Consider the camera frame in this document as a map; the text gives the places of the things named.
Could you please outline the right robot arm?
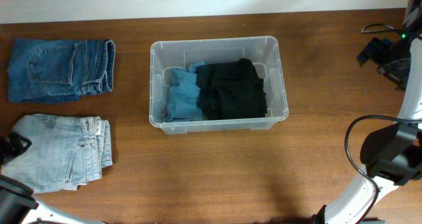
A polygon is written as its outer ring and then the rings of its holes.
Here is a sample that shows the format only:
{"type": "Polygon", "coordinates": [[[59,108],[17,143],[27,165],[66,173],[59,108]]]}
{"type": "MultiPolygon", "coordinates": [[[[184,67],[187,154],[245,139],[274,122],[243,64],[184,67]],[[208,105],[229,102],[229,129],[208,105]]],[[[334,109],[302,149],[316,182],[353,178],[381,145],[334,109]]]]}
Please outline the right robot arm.
{"type": "Polygon", "coordinates": [[[357,56],[359,65],[377,65],[378,73],[405,92],[397,117],[365,115],[347,128],[344,150],[357,175],[336,200],[321,207],[311,223],[366,223],[377,202],[411,180],[421,179],[421,0],[409,0],[402,28],[369,24],[363,34],[394,32],[397,42],[373,38],[357,56]],[[379,119],[391,125],[370,133],[363,142],[357,166],[349,152],[352,128],[361,121],[379,119]]]}

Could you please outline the black garment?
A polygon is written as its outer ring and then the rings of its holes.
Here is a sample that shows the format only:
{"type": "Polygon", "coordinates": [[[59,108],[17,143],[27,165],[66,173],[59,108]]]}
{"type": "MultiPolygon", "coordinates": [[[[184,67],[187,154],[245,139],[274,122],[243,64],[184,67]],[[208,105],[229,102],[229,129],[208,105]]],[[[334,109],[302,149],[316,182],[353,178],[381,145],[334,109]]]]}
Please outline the black garment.
{"type": "Polygon", "coordinates": [[[267,114],[264,80],[251,60],[240,58],[196,68],[197,106],[208,120],[253,119],[267,114]]]}

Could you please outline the teal blue shirt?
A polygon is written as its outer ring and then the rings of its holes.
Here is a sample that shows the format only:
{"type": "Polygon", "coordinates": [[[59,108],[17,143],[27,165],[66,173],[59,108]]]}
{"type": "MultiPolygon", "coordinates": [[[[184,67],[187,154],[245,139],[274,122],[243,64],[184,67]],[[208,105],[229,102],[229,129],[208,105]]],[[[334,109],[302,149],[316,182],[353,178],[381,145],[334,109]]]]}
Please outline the teal blue shirt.
{"type": "Polygon", "coordinates": [[[192,64],[187,69],[173,68],[167,96],[166,123],[202,121],[203,113],[197,105],[200,88],[196,85],[197,68],[205,66],[204,61],[192,64]]]}

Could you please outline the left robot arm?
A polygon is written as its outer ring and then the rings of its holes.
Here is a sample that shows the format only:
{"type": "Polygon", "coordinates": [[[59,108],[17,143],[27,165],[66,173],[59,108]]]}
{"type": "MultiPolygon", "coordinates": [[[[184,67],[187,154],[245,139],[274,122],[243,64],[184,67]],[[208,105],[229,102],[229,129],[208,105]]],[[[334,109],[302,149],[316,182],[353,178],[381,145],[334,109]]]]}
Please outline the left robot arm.
{"type": "Polygon", "coordinates": [[[1,222],[2,223],[89,223],[104,224],[53,208],[35,197],[28,185],[6,176],[5,168],[23,155],[31,140],[16,132],[1,137],[1,222]]]}

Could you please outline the light blue jeans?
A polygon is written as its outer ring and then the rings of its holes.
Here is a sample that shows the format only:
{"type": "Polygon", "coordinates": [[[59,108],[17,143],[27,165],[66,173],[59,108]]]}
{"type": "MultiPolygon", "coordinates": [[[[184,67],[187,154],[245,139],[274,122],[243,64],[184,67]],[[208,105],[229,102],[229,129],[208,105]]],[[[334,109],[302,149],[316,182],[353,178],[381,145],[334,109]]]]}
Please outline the light blue jeans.
{"type": "Polygon", "coordinates": [[[1,174],[35,193],[76,190],[113,165],[110,125],[100,117],[26,115],[13,131],[32,145],[2,166],[1,174]]]}

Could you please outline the dark blue jeans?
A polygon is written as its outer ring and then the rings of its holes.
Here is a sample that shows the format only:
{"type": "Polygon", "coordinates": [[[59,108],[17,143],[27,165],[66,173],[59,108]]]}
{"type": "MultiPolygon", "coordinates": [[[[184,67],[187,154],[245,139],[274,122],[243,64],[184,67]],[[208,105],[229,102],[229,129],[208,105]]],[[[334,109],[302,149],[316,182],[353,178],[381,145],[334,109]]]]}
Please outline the dark blue jeans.
{"type": "Polygon", "coordinates": [[[116,48],[106,40],[15,40],[8,68],[12,103],[65,103],[113,89],[116,48]]]}

